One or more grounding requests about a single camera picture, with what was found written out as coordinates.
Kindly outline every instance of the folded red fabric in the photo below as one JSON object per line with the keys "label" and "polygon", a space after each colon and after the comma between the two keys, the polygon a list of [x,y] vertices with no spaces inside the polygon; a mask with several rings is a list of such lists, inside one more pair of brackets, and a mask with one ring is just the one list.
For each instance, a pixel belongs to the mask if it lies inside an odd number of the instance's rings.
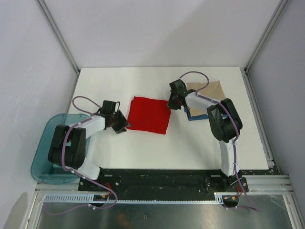
{"label": "folded red fabric", "polygon": [[128,115],[130,130],[143,130],[157,134],[166,134],[166,129],[171,116],[167,107],[168,101],[134,97]]}

